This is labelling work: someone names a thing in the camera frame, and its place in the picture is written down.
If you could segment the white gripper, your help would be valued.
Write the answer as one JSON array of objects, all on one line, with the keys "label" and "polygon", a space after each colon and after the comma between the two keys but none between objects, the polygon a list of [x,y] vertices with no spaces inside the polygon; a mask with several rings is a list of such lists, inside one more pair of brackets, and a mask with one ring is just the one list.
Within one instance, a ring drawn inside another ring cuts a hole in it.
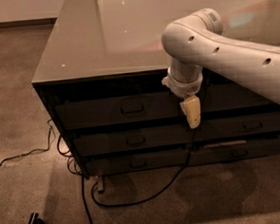
[{"label": "white gripper", "polygon": [[202,70],[196,73],[196,78],[191,82],[181,82],[172,76],[171,67],[168,68],[167,75],[162,79],[162,84],[166,85],[178,98],[187,98],[180,103],[180,107],[192,129],[196,129],[200,124],[200,98],[195,94],[201,88],[202,82]]}]

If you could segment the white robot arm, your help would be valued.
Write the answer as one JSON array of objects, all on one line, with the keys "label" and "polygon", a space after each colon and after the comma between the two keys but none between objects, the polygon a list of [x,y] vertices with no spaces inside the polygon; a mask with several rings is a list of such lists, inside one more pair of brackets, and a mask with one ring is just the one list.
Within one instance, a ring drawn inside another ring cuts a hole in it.
[{"label": "white robot arm", "polygon": [[161,36],[163,49],[171,57],[162,84],[183,101],[189,126],[200,124],[202,70],[207,68],[280,105],[280,47],[222,36],[222,19],[206,8],[169,24]]}]

